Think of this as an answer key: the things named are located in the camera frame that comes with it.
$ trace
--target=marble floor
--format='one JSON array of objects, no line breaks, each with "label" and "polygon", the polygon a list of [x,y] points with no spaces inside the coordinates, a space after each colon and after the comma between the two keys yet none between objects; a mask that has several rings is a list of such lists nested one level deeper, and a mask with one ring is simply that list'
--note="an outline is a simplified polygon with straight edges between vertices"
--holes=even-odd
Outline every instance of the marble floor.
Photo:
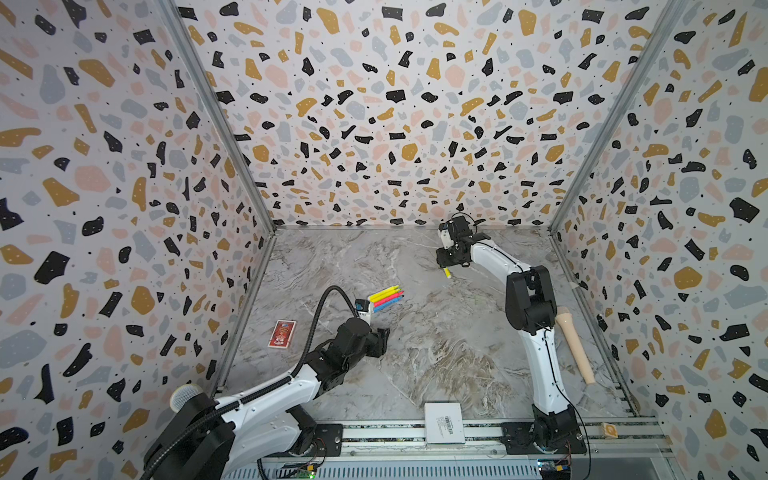
[{"label": "marble floor", "polygon": [[[557,261],[538,230],[489,230],[501,248],[550,273],[559,306],[567,306],[594,369],[587,387],[555,328],[565,392],[584,417],[627,416],[607,367]],[[437,266],[435,230],[279,230],[266,275],[223,388],[235,393],[293,368],[300,357],[320,294],[341,286],[354,301],[391,285],[406,292],[377,313],[373,328],[391,329],[389,351],[363,359],[343,385],[304,405],[318,420],[420,419],[425,402],[462,404],[465,419],[531,417],[532,386],[518,334],[504,314],[504,290],[482,267]],[[332,338],[349,317],[332,293],[314,345]],[[279,319],[296,321],[288,349],[266,345]]]}]

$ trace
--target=red card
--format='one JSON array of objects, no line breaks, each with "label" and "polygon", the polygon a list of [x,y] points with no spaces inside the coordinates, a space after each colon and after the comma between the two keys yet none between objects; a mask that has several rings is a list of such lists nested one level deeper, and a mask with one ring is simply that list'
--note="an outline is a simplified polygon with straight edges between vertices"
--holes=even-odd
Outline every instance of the red card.
[{"label": "red card", "polygon": [[268,346],[275,349],[286,349],[290,345],[290,340],[293,338],[293,329],[296,326],[296,322],[292,320],[280,320],[275,325],[275,330],[272,331],[272,338]]}]

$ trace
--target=barcode label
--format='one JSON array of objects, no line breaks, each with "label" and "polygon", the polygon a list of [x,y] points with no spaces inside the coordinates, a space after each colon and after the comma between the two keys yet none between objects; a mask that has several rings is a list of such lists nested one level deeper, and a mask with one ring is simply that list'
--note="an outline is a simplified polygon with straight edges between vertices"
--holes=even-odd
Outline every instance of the barcode label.
[{"label": "barcode label", "polygon": [[453,423],[451,422],[451,417],[438,417],[437,424],[441,427],[441,430],[442,428],[445,428],[449,435],[453,435]]}]

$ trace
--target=terrazzo wallpaper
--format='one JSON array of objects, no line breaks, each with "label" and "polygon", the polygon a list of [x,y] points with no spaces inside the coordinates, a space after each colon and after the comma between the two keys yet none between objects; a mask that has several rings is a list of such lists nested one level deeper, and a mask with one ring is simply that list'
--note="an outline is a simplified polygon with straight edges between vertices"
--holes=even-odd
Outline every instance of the terrazzo wallpaper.
[{"label": "terrazzo wallpaper", "polygon": [[768,478],[767,8],[689,2],[556,233],[697,480]]},{"label": "terrazzo wallpaper", "polygon": [[664,0],[179,0],[278,225],[549,223]]},{"label": "terrazzo wallpaper", "polygon": [[260,227],[154,4],[0,14],[0,477],[136,478]]}]

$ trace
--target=barcode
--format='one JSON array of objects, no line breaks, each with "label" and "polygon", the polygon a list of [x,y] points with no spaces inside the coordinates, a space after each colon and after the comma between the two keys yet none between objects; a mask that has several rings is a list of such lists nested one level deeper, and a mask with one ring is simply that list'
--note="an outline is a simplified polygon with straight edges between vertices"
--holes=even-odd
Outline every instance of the barcode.
[{"label": "barcode", "polygon": [[451,423],[451,417],[445,417],[445,427],[448,429],[448,434],[453,435],[453,423]]}]

